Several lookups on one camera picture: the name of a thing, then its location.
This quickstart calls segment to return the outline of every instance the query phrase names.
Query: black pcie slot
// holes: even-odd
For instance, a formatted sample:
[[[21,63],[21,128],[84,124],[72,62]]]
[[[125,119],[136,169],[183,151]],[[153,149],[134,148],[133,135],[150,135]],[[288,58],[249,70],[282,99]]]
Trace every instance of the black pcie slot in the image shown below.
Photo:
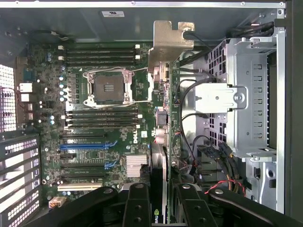
[[[72,140],[72,139],[99,139],[106,137],[106,134],[72,134],[72,135],[60,135],[61,140]]]
[[[107,57],[107,56],[134,56],[134,52],[123,52],[123,51],[119,51],[119,52],[104,52],[104,53],[67,53],[66,57],[67,58],[75,58],[75,57],[94,57],[94,56],[102,56],[102,57]]]
[[[132,66],[135,65],[135,62],[111,62],[111,63],[85,63],[85,62],[79,62],[79,63],[67,63],[67,67],[96,67],[96,66]]]
[[[75,179],[75,178],[105,178],[105,173],[88,173],[88,174],[62,174],[61,179]]]
[[[74,159],[75,157],[77,157],[77,154],[75,154],[75,153],[61,154],[60,160],[70,160],[70,159]]]
[[[108,113],[108,114],[115,114],[115,113],[118,113],[118,112],[123,112],[123,113],[128,113],[128,112],[131,112],[131,113],[134,113],[134,112],[138,112],[137,109],[135,108],[132,108],[132,109],[128,109],[128,108],[122,108],[122,109],[91,109],[91,110],[74,110],[74,111],[65,111],[65,114],[89,114],[89,113]]]
[[[104,167],[103,163],[63,163],[61,169],[97,168]]]

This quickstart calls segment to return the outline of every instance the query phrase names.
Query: sticker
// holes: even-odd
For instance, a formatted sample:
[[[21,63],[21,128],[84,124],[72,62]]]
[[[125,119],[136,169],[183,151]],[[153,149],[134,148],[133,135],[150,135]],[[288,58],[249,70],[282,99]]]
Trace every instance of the sticker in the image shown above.
[[[147,131],[141,131],[141,138],[147,138]]]
[[[104,17],[124,17],[123,11],[102,11]]]

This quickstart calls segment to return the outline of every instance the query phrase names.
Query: capacitor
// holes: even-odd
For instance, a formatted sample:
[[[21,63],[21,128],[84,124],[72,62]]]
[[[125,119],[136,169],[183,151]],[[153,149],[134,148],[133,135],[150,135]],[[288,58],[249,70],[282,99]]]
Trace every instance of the capacitor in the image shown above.
[[[66,93],[65,91],[60,91],[60,92],[59,92],[59,95],[65,96],[65,95],[67,95],[67,93]]]
[[[64,85],[64,84],[59,84],[59,88],[66,88],[66,85]]]
[[[67,98],[60,97],[59,100],[60,100],[61,102],[66,102],[66,101],[67,101]]]

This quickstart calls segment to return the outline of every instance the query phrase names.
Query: metal bracket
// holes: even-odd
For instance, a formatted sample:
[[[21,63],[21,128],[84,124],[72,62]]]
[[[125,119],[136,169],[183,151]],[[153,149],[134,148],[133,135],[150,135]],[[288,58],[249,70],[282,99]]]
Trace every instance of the metal bracket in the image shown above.
[[[228,87],[226,83],[201,84],[196,88],[196,111],[226,113],[247,106],[245,87]]]
[[[194,23],[179,22],[178,30],[172,30],[171,21],[155,21],[153,30],[153,48],[148,52],[149,73],[153,73],[160,62],[175,61],[183,51],[194,48],[194,41],[183,38],[185,31],[195,30]]]

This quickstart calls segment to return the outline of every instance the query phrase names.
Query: screw hole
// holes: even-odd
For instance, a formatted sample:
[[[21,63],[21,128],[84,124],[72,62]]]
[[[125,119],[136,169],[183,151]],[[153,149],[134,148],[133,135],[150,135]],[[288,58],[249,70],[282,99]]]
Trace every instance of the screw hole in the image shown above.
[[[140,217],[136,217],[135,219],[134,219],[134,222],[136,222],[136,223],[139,223],[139,222],[141,222],[142,221],[142,219],[140,218]]]
[[[199,219],[199,222],[205,223],[205,222],[206,222],[206,219],[205,219],[205,218],[200,218],[200,219]]]
[[[269,177],[273,177],[273,176],[274,176],[273,171],[269,170],[269,171],[268,171],[268,176],[269,176]]]

